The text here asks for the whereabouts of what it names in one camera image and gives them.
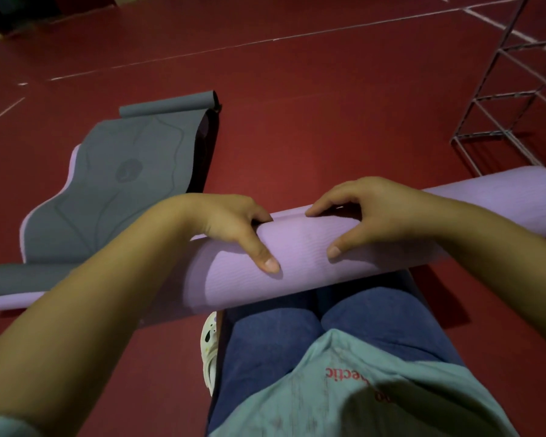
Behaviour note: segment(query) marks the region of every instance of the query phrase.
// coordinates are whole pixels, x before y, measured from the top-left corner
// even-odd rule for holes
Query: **yoga mat logo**
[[[123,161],[117,171],[115,172],[115,179],[119,183],[135,181],[140,175],[141,171],[144,169],[144,166],[139,160],[134,158]]]

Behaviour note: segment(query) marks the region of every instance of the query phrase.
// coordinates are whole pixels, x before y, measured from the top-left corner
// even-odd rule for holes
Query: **hand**
[[[356,203],[362,221],[328,247],[331,259],[371,242],[435,236],[451,199],[431,195],[384,178],[368,177],[336,185],[306,211],[318,216],[333,205]]]
[[[271,222],[273,218],[252,198],[242,195],[210,195],[186,193],[178,198],[183,205],[195,234],[205,234],[225,242],[238,242],[254,263],[266,273],[280,270],[279,262],[261,242],[251,226],[252,220]]]

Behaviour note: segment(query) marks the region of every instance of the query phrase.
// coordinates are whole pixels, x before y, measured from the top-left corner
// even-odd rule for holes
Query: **fingernail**
[[[279,269],[279,262],[277,262],[277,259],[275,259],[274,257],[270,257],[269,259],[267,259],[267,262],[265,262],[265,270],[268,273],[277,273],[279,272]]]
[[[335,245],[331,246],[330,248],[328,248],[328,257],[330,259],[333,259],[337,256],[339,256],[340,254],[342,254],[342,252],[340,251],[340,249],[338,247],[336,247]]]

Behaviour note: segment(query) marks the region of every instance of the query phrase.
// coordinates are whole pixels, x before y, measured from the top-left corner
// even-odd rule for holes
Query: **shoe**
[[[202,356],[204,383],[210,391],[214,390],[214,383],[217,376],[217,312],[210,314],[204,322],[202,335],[200,336],[200,354]]]

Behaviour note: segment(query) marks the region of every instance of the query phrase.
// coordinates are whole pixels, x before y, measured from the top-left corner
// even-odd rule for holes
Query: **metal rack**
[[[514,13],[514,16],[512,17],[512,20],[510,21],[510,24],[505,28],[504,34],[501,37],[500,45],[498,46],[498,49],[495,51],[495,54],[493,58],[491,59],[491,63],[489,64],[485,72],[485,75],[483,76],[483,80],[481,80],[481,83],[475,90],[475,93],[473,94],[473,98],[469,102],[469,105],[467,106],[467,110],[465,111],[465,114],[461,118],[461,121],[459,122],[459,125],[457,126],[457,130],[453,134],[450,141],[451,145],[457,144],[462,154],[470,162],[471,166],[473,167],[473,169],[479,176],[483,175],[481,173],[481,170],[479,169],[479,167],[477,166],[473,158],[469,155],[469,153],[463,146],[464,143],[474,138],[502,136],[506,138],[510,143],[512,143],[512,145],[517,150],[519,150],[519,152],[522,155],[524,155],[532,165],[543,165],[542,162],[538,158],[536,158],[530,150],[528,150],[528,148],[516,137],[516,135],[513,132],[514,126],[522,118],[522,116],[524,116],[526,111],[530,109],[530,106],[537,98],[539,98],[541,101],[546,103],[546,96],[542,93],[542,91],[546,88],[546,75],[545,76],[541,75],[540,73],[533,70],[532,68],[530,68],[528,65],[521,62],[518,58],[516,58],[513,55],[518,50],[523,50],[523,49],[543,48],[544,50],[546,50],[546,41],[538,41],[534,43],[525,43],[525,44],[506,46],[506,43],[508,42],[508,39],[510,38],[512,31],[514,30],[514,26],[516,25],[518,18],[524,11],[524,8],[527,5],[528,1],[529,0],[520,0],[520,4],[516,9],[516,12]],[[519,66],[521,69],[524,69],[530,75],[535,77],[536,80],[538,80],[541,83],[539,87],[537,87],[534,90],[480,96],[481,90],[500,56],[507,58],[513,64]],[[525,101],[521,111],[519,112],[517,117],[511,122],[508,128],[503,127],[492,116],[489,110],[484,106],[485,102],[505,99],[505,98],[528,98],[527,101]],[[465,121],[467,120],[471,112],[473,111],[474,107],[479,109],[489,119],[489,121],[495,125],[495,128],[497,130],[480,131],[476,133],[461,133],[461,129],[463,128]]]

